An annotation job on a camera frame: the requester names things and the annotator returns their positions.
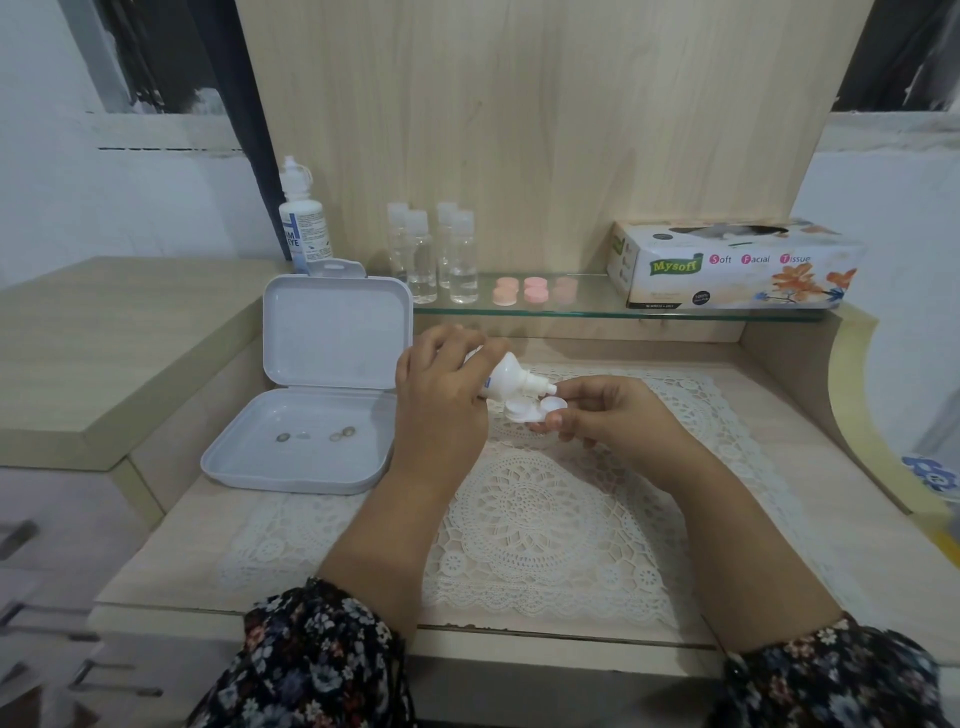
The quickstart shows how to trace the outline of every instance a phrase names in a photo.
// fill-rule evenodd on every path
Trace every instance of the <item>forearm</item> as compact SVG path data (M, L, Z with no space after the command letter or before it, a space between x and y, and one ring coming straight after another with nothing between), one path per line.
M451 493L436 484L387 473L317 575L412 639L420 616L423 567Z
M669 490L684 513L698 600L725 649L749 651L839 619L827 589L706 448Z

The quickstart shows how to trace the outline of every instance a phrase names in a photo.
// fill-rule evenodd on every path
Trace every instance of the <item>mysoff logo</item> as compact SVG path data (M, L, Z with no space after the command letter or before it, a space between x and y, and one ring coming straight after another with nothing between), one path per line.
M650 275L689 276L691 273L700 273L703 266L703 253L698 253L694 257L665 257L651 261Z

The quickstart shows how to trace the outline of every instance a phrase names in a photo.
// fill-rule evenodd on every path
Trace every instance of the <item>white lace doily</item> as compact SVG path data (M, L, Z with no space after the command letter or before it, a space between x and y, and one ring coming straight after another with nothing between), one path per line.
M533 368L552 380L640 376L744 482L837 599L860 614L865 599L818 543L785 481L699 372ZM627 471L604 448L536 435L490 402L491 434L450 504L427 560L426 605L481 606L534 617L697 618L686 534L673 499ZM271 495L220 564L223 588L254 600L299 585L323 560L365 495Z

